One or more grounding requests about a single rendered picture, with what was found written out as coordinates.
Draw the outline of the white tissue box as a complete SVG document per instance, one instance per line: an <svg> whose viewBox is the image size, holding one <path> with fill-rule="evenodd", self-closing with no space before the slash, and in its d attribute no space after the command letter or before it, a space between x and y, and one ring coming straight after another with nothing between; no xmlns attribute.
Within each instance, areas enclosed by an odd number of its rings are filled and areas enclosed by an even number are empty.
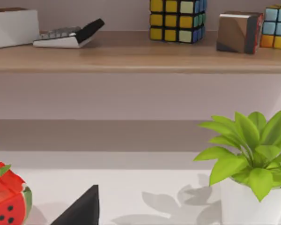
<svg viewBox="0 0 281 225"><path fill-rule="evenodd" d="M0 48L32 44L39 32L36 10L0 8Z"/></svg>

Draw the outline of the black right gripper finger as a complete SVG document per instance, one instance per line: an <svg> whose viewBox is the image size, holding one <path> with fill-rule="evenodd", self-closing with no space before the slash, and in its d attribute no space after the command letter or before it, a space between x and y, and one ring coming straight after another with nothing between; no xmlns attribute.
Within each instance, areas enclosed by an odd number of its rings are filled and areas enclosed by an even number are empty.
<svg viewBox="0 0 281 225"><path fill-rule="evenodd" d="M99 186L92 185L50 225L99 225Z"/></svg>

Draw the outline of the white and black calculator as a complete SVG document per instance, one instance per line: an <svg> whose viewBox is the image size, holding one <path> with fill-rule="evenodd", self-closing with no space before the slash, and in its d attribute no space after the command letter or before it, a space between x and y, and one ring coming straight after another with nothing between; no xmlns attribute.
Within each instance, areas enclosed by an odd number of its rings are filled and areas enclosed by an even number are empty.
<svg viewBox="0 0 281 225"><path fill-rule="evenodd" d="M33 42L34 47L82 48L87 45L105 22L99 18L84 27L64 27L41 33Z"/></svg>

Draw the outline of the shiny metallic cube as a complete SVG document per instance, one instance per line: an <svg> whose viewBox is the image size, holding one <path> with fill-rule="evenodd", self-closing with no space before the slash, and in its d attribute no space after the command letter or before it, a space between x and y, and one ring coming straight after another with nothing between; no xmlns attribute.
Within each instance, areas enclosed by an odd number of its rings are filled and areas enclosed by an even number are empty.
<svg viewBox="0 0 281 225"><path fill-rule="evenodd" d="M226 11L219 16L216 49L255 54L259 47L264 14Z"/></svg>

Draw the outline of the red watermelon shaped pot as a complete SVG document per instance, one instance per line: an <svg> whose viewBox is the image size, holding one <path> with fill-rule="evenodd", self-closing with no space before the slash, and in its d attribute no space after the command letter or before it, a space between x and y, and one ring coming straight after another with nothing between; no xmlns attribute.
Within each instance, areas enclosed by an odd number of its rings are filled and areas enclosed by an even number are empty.
<svg viewBox="0 0 281 225"><path fill-rule="evenodd" d="M31 207L30 187L0 161L0 225L24 225Z"/></svg>

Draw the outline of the light blue puzzle cube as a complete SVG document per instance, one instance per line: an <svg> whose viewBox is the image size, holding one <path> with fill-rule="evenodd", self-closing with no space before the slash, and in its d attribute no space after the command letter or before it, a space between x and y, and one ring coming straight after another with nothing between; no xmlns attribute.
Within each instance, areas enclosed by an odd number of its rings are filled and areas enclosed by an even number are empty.
<svg viewBox="0 0 281 225"><path fill-rule="evenodd" d="M266 7L260 47L281 49L281 4Z"/></svg>

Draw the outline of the yellow faced puzzle cube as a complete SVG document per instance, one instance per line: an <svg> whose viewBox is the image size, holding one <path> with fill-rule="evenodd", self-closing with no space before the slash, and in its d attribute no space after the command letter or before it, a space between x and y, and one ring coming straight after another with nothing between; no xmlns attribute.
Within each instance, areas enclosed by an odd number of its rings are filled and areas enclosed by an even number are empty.
<svg viewBox="0 0 281 225"><path fill-rule="evenodd" d="M150 0L149 37L193 44L205 33L207 0Z"/></svg>

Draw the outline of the wooden shelf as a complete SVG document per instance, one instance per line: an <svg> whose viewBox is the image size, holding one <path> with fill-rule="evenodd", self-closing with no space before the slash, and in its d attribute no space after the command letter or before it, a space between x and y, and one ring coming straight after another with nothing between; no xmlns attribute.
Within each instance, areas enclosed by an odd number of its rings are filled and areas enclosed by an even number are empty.
<svg viewBox="0 0 281 225"><path fill-rule="evenodd" d="M79 49L0 49L0 73L160 73L281 75L281 50L219 52L217 33L193 44L151 41L146 31L101 31Z"/></svg>

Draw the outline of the green plant in white pot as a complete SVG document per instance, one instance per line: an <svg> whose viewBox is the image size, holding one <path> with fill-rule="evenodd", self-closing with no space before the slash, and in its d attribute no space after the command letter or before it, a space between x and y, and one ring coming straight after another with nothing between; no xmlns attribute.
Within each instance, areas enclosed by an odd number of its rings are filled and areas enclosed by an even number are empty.
<svg viewBox="0 0 281 225"><path fill-rule="evenodd" d="M222 225L281 225L281 110L200 123L217 136L195 161L215 160L209 185L219 184Z"/></svg>

